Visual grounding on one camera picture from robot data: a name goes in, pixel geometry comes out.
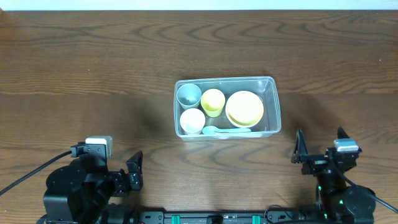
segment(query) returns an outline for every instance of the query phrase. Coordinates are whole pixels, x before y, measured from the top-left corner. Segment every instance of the rectangular tray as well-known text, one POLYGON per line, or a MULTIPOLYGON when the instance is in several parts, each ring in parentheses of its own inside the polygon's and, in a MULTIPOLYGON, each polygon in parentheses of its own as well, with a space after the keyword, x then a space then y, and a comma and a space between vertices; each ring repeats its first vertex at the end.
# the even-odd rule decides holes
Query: rectangular tray
MULTIPOLYGON (((217 128, 235 128, 223 112, 216 118, 207 116, 201 105, 198 107, 206 117, 205 126, 213 125, 217 128)), ((265 138, 281 129, 280 107, 278 92, 276 90, 275 80, 272 77, 236 77, 236 78, 207 78, 197 80, 180 80, 175 84, 174 89, 174 123, 175 132, 184 141, 204 141, 215 139, 241 139, 241 138, 265 138), (199 86, 202 94, 212 88, 221 90, 225 95, 226 102, 228 98, 237 91, 250 91, 260 97, 264 104, 264 115, 260 122, 251 127, 251 133, 216 133, 216 134, 196 134, 186 135, 180 125, 180 117, 184 109, 177 101, 177 90, 184 84, 192 83, 199 86)))

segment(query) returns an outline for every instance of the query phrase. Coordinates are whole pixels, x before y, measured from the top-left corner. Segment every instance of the spoon head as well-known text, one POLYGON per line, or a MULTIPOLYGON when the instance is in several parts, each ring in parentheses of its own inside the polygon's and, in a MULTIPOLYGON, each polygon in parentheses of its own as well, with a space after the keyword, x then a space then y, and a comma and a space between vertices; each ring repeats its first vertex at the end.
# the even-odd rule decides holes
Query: spoon head
POLYGON ((207 126, 202 129, 203 134, 214 134, 218 128, 215 126, 207 126))

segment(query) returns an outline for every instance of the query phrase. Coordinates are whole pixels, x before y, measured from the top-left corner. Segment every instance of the wooden tabletop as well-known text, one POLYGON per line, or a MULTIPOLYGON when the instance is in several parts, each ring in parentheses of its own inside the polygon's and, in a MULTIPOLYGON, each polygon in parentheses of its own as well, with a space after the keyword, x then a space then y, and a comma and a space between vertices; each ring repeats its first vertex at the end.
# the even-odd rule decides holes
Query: wooden tabletop
MULTIPOLYGON (((112 202, 166 210, 265 210, 315 202, 291 164, 338 126, 363 149, 346 173, 398 206, 398 20, 394 11, 80 11, 0 16, 0 189, 92 135, 110 135, 110 170, 144 152, 144 188, 112 202), (183 142, 174 85, 272 76, 282 130, 262 139, 183 142)), ((0 223, 45 214, 51 171, 0 197, 0 223)), ((376 223, 398 223, 377 205, 376 223)))

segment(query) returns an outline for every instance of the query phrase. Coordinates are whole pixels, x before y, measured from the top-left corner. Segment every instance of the green tape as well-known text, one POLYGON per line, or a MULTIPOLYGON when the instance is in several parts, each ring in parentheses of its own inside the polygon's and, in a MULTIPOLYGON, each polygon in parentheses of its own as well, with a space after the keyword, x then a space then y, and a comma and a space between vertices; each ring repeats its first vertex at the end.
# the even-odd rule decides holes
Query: green tape
POLYGON ((253 215, 252 224, 261 224, 261 217, 259 215, 253 215))
POLYGON ((172 216, 172 224, 180 224, 180 216, 179 215, 172 216))

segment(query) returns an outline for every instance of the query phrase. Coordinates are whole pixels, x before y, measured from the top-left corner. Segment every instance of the spoon handle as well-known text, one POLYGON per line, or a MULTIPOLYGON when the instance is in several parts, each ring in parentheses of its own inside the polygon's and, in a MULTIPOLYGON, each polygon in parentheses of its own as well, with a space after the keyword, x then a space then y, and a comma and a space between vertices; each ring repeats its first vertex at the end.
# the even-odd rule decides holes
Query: spoon handle
POLYGON ((216 133, 245 133, 251 132, 250 128, 231 128, 231 129, 220 129, 219 131, 215 131, 216 133))

